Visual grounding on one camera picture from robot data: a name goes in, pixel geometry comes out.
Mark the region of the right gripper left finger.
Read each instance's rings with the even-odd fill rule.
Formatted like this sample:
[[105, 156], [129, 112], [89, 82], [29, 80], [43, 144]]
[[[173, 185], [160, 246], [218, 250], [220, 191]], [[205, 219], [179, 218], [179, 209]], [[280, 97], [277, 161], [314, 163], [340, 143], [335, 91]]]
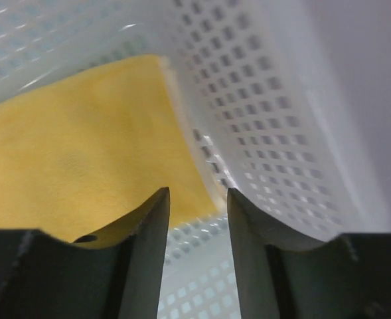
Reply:
[[169, 226], [170, 193], [74, 243], [42, 242], [47, 265], [41, 318], [156, 318]]

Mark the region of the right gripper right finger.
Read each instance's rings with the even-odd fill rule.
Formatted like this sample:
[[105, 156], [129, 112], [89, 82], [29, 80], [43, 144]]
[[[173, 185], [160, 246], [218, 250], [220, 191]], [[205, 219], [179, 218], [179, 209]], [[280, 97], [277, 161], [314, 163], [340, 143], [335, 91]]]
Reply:
[[339, 243], [295, 231], [234, 188], [227, 212], [243, 318], [344, 318]]

